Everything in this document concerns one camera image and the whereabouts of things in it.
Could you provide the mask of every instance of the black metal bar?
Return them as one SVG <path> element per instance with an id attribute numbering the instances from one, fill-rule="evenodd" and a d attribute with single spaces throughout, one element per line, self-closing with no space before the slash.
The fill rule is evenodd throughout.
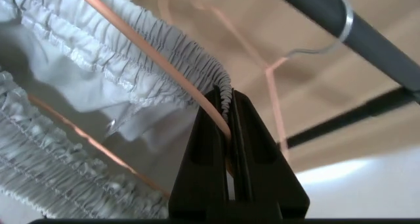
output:
<path id="1" fill-rule="evenodd" d="M 334 36 L 345 23 L 341 0 L 285 0 Z M 420 91 L 420 66 L 354 13 L 345 45 L 412 92 Z"/>
<path id="2" fill-rule="evenodd" d="M 354 124 L 366 118 L 379 116 L 414 101 L 411 92 L 404 88 L 398 88 L 340 116 L 332 118 L 324 123 L 311 127 L 287 139 L 290 148 L 303 144 L 311 139 L 321 137 L 337 129 Z"/>

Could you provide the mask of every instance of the black rod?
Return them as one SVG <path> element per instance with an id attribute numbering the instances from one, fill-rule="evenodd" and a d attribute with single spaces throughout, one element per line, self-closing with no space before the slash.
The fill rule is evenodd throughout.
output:
<path id="1" fill-rule="evenodd" d="M 411 92 L 404 88 L 397 88 L 385 93 L 377 98 L 371 99 L 367 103 L 352 109 L 344 114 L 334 117 L 324 123 L 315 125 L 303 132 L 300 132 L 287 139 L 289 148 L 303 144 L 311 139 L 321 137 L 335 130 L 362 121 L 366 118 L 379 116 L 391 110 L 397 109 L 414 101 Z"/>
<path id="2" fill-rule="evenodd" d="M 334 36 L 343 30 L 346 14 L 341 0 L 285 1 Z M 420 91 L 420 67 L 356 13 L 345 45 L 406 89 Z"/>

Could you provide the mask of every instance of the gray fabric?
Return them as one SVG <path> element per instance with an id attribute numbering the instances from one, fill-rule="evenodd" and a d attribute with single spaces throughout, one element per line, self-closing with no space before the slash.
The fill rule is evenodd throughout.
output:
<path id="1" fill-rule="evenodd" d="M 214 85 L 219 86 L 226 115 L 231 98 L 230 79 L 216 59 L 150 11 L 128 0 L 102 1 L 200 91 L 206 93 Z M 135 169 L 149 171 L 153 174 L 146 174 L 154 175 L 152 178 L 159 179 L 160 185 L 171 187 L 188 139 L 188 125 L 194 117 L 194 112 L 183 116 L 185 109 L 179 112 L 172 105 L 178 109 L 196 105 L 188 93 L 86 2 L 0 0 L 0 39 L 0 62 L 19 85 L 60 111 L 59 99 L 50 95 L 58 94 L 74 111 L 64 115 L 74 122 L 87 117 L 85 122 L 91 122 L 90 126 L 78 125 L 95 139 L 102 136 L 94 133 L 100 131 L 95 127 L 105 127 L 106 123 L 98 123 L 86 114 L 100 112 L 107 116 L 106 122 L 118 118 L 111 132 L 118 131 L 125 139 L 140 137 L 147 145 L 143 152 L 130 154 L 141 164 Z M 82 148 L 71 143 L 30 106 L 10 74 L 3 72 L 1 77 L 1 192 L 52 217 L 167 216 L 166 200 L 160 193 L 139 180 L 107 175 L 124 172 L 113 170 L 116 165 L 106 159 L 101 160 L 107 162 L 108 168 L 93 159 L 96 154 L 86 152 L 92 151 L 89 146 Z M 43 90 L 46 86 L 52 91 Z M 130 127 L 132 132 L 124 131 L 124 127 Z M 130 151 L 120 142 L 114 143 L 119 151 Z M 150 151 L 162 150 L 165 145 L 172 145 L 176 152 L 168 149 L 154 160 L 161 151 Z"/>
<path id="2" fill-rule="evenodd" d="M 123 175 L 87 156 L 50 119 L 33 107 L 25 91 L 0 72 L 0 191 L 49 217 L 164 218 L 160 192 L 141 193 Z"/>

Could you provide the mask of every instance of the beige wall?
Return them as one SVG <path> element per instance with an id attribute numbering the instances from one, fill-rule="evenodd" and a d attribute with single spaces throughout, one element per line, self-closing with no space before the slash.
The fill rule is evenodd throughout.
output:
<path id="1" fill-rule="evenodd" d="M 159 16 L 157 0 L 133 1 Z M 222 9 L 270 62 L 293 48 L 316 48 L 333 41 L 325 31 L 282 0 L 207 1 Z M 420 62 L 419 0 L 350 2 L 360 16 Z M 188 0 L 173 0 L 170 8 L 175 24 L 224 64 L 233 86 L 251 98 L 277 139 L 266 82 L 260 68 L 211 14 L 196 10 Z M 297 56 L 276 71 L 276 81 L 289 135 L 397 86 L 344 46 L 328 55 Z M 416 132 L 418 126 L 420 108 L 409 106 L 293 149 L 292 165 L 296 171 L 301 171 L 412 145 L 420 142 L 420 135 Z"/>

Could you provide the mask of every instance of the hanger hook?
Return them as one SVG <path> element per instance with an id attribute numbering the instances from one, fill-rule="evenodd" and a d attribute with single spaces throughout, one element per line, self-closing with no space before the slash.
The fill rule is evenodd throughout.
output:
<path id="1" fill-rule="evenodd" d="M 345 22 L 343 31 L 341 32 L 341 34 L 337 38 L 337 40 L 334 41 L 331 45 L 328 45 L 327 47 L 324 47 L 324 48 L 321 48 L 321 49 L 316 49 L 316 50 L 312 50 L 312 49 L 293 49 L 289 53 L 286 54 L 287 58 L 291 58 L 293 55 L 296 55 L 296 54 L 299 54 L 299 53 L 302 53 L 302 54 L 324 54 L 324 53 L 328 53 L 331 50 L 333 50 L 334 48 L 336 48 L 336 46 L 338 46 L 339 43 L 342 43 L 346 40 L 346 38 L 348 37 L 348 35 L 350 34 L 350 31 L 352 29 L 354 14 L 353 14 L 353 8 L 352 8 L 350 2 L 348 0 L 341 0 L 341 1 L 343 2 L 343 5 L 345 6 L 345 9 L 346 9 L 346 22 Z"/>

